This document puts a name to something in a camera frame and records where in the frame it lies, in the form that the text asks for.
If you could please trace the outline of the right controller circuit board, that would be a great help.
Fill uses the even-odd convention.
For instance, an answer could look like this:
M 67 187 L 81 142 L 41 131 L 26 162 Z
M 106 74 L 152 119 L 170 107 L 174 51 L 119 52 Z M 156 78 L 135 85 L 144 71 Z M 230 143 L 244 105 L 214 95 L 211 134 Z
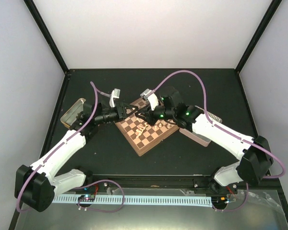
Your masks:
M 211 197 L 211 201 L 213 204 L 221 205 L 235 202 L 237 197 L 235 195 L 227 195 L 227 196 L 213 196 Z

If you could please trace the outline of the controller circuit board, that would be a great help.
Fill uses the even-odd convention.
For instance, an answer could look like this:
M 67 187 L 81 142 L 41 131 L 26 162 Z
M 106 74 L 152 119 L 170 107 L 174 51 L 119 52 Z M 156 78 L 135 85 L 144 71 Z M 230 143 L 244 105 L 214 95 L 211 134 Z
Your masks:
M 227 196 L 213 196 L 211 197 L 211 201 L 213 204 L 221 205 L 235 202 L 237 197 L 235 195 L 227 195 Z
M 78 197 L 78 202 L 94 202 L 95 195 L 81 195 Z

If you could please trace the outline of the black frame post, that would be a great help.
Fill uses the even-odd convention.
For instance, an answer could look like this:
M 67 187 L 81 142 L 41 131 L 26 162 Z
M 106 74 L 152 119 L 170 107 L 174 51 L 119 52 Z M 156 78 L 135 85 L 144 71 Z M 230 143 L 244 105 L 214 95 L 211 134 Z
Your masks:
M 266 28 L 268 27 L 270 21 L 272 20 L 281 3 L 282 0 L 272 0 L 269 4 L 264 16 L 262 17 L 259 25 L 257 26 L 250 42 L 248 43 L 242 57 L 240 58 L 235 68 L 235 71 L 238 74 L 241 73 L 243 67 L 247 63 L 249 57 L 251 56 L 253 50 L 255 49 L 257 43 L 259 42 L 260 38 L 262 37 L 263 33 L 265 32 Z
M 49 48 L 51 49 L 54 57 L 56 58 L 58 64 L 60 65 L 60 68 L 62 69 L 64 74 L 68 74 L 69 73 L 69 68 L 67 67 L 48 27 L 46 26 L 36 4 L 34 3 L 33 0 L 24 0 L 24 3 L 27 7 L 27 9 L 29 10 L 29 12 L 31 13 L 34 21 L 36 22 L 40 32 L 42 33 L 45 41 L 47 42 Z

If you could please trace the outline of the pink patterned plastic basket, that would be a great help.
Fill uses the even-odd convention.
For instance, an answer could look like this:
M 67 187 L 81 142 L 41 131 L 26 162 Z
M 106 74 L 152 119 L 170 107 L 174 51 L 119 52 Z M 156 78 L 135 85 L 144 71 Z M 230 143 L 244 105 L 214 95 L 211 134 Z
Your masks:
M 218 117 L 217 115 L 215 115 L 215 114 L 213 114 L 211 112 L 207 112 L 207 113 L 208 113 L 208 116 L 211 119 L 213 119 L 213 120 L 215 120 L 215 121 L 217 121 L 219 123 L 222 123 L 223 120 L 220 117 Z M 209 143 L 211 142 L 211 140 L 208 139 L 207 137 L 204 137 L 204 136 L 202 136 L 200 134 L 196 134 L 194 132 L 190 132 L 190 131 L 188 131 L 186 129 L 183 129 L 183 128 L 180 128 L 179 132 L 181 134 L 185 135 L 186 137 L 190 138 L 191 140 L 199 143 L 200 145 L 202 145 L 204 147 L 207 147 L 209 145 Z

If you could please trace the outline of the black frame post right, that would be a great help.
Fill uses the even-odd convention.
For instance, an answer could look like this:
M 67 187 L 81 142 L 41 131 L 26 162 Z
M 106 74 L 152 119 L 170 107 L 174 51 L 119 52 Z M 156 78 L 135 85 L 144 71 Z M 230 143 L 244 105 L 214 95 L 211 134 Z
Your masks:
M 247 63 L 249 57 L 251 56 L 253 50 L 255 49 L 257 43 L 259 42 L 260 38 L 262 37 L 263 33 L 265 32 L 266 28 L 268 27 L 270 21 L 272 20 L 281 3 L 282 0 L 272 0 L 269 4 L 264 16 L 262 17 L 259 25 L 257 26 L 250 42 L 248 43 L 242 57 L 240 58 L 235 68 L 235 71 L 238 74 L 241 73 L 243 67 Z

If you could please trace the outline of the left controller circuit board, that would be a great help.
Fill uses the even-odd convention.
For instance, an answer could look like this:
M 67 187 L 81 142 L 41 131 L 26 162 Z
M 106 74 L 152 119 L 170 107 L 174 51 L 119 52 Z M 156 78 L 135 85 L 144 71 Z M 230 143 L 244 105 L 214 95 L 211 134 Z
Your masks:
M 95 195 L 81 195 L 78 197 L 78 202 L 94 202 Z

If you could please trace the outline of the yellow bear tin box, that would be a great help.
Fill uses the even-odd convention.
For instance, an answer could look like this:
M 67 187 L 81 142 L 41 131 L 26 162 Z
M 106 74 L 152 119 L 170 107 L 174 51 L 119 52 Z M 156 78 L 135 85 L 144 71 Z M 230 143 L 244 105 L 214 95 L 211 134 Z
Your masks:
M 84 110 L 84 103 L 86 99 L 80 98 L 78 99 L 68 110 L 67 112 L 60 118 L 61 123 L 66 127 L 70 128 L 70 126 L 76 121 L 77 116 Z

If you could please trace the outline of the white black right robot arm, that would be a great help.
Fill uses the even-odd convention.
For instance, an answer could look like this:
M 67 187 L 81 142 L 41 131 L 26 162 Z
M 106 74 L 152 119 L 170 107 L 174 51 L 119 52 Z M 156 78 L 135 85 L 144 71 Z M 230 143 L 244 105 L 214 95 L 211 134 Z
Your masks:
M 186 105 L 172 87 L 159 98 L 150 89 L 142 92 L 140 97 L 146 101 L 146 106 L 136 112 L 138 118 L 152 126 L 159 120 L 172 120 L 178 127 L 213 141 L 237 159 L 236 163 L 219 168 L 209 180 L 209 189 L 214 193 L 242 181 L 258 185 L 274 162 L 268 155 L 267 139 L 262 136 L 253 138 L 228 128 L 206 115 L 202 108 Z

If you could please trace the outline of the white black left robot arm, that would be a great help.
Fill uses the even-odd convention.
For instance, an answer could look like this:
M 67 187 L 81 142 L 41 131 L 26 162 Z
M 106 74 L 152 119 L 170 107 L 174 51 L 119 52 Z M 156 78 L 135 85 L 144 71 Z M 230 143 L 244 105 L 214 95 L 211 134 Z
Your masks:
M 62 175 L 58 171 L 93 138 L 99 125 L 123 121 L 136 111 L 138 106 L 127 103 L 104 108 L 102 103 L 90 105 L 84 98 L 78 99 L 61 118 L 68 128 L 63 138 L 38 161 L 17 169 L 14 191 L 17 211 L 21 210 L 20 202 L 42 212 L 54 198 L 71 189 L 89 191 L 94 184 L 90 171 L 76 168 Z

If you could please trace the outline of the black frame post left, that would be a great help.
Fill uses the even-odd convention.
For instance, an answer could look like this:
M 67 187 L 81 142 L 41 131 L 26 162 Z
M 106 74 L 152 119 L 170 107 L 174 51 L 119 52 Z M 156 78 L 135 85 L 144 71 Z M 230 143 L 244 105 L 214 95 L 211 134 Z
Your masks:
M 33 0 L 24 0 L 24 3 L 27 7 L 27 9 L 29 10 L 29 12 L 31 13 L 34 21 L 36 22 L 40 32 L 42 33 L 45 41 L 47 42 L 49 48 L 51 49 L 54 57 L 56 58 L 58 64 L 60 65 L 60 68 L 62 69 L 64 74 L 68 74 L 69 73 L 69 68 L 67 67 L 48 27 L 46 26 L 36 4 L 34 3 Z

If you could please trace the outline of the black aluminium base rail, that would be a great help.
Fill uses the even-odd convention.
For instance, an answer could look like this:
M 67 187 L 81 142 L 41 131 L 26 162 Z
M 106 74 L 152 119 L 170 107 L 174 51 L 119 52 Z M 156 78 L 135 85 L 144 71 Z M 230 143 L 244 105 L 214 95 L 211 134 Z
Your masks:
M 204 194 L 224 194 L 236 192 L 237 183 L 221 186 L 211 176 L 204 175 L 98 175 L 89 176 L 80 186 L 86 189 L 97 183 L 99 188 L 114 186 L 118 183 L 122 188 L 183 188 L 194 189 Z

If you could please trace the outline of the light wooden knight piece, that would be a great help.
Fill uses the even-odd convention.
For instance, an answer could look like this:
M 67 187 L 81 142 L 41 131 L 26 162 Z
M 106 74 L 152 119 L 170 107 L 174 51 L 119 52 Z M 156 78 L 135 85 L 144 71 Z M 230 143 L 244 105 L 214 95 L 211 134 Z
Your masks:
M 145 127 L 137 129 L 136 132 L 135 132 L 136 138 L 139 138 L 139 136 L 141 136 L 144 131 L 145 131 Z

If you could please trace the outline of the wooden chess board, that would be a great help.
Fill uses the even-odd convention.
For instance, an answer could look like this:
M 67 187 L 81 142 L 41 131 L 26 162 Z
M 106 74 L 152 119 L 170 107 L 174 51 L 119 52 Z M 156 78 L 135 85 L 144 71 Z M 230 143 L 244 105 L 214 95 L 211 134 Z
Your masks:
M 138 156 L 144 155 L 161 141 L 179 130 L 179 127 L 171 120 L 158 120 L 155 125 L 149 125 L 143 134 L 139 136 L 139 138 L 136 138 L 135 132 L 138 129 L 138 125 L 144 122 L 144 120 L 137 118 L 134 114 L 132 114 L 125 120 L 115 124 Z M 168 128 L 167 122 L 171 124 L 171 128 Z

